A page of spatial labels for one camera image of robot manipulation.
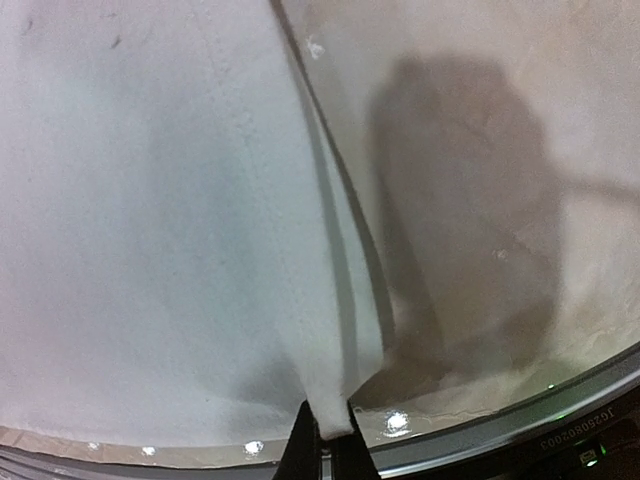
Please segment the white cloth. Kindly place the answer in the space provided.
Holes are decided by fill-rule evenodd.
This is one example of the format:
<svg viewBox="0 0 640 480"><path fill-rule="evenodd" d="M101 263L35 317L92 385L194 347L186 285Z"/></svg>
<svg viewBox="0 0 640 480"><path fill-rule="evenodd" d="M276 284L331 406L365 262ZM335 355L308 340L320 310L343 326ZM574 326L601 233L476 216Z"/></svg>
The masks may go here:
<svg viewBox="0 0 640 480"><path fill-rule="evenodd" d="M323 437L382 364L351 205L266 1L1 5L1 423Z"/></svg>

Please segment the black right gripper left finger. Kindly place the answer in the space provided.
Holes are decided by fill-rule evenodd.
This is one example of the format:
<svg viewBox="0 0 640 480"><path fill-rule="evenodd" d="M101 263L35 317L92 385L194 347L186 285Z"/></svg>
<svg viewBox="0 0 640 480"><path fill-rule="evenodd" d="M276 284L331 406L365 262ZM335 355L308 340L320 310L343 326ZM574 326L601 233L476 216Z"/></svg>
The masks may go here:
<svg viewBox="0 0 640 480"><path fill-rule="evenodd" d="M320 479L320 434L310 405L300 406L277 467L277 480Z"/></svg>

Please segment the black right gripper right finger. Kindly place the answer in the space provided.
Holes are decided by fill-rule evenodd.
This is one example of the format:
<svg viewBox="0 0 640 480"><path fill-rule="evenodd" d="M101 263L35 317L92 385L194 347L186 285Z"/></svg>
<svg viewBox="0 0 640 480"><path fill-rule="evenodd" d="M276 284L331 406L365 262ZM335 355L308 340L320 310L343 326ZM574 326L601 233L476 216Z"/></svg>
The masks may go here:
<svg viewBox="0 0 640 480"><path fill-rule="evenodd" d="M351 405L348 412L353 432L329 441L333 480L380 480Z"/></svg>

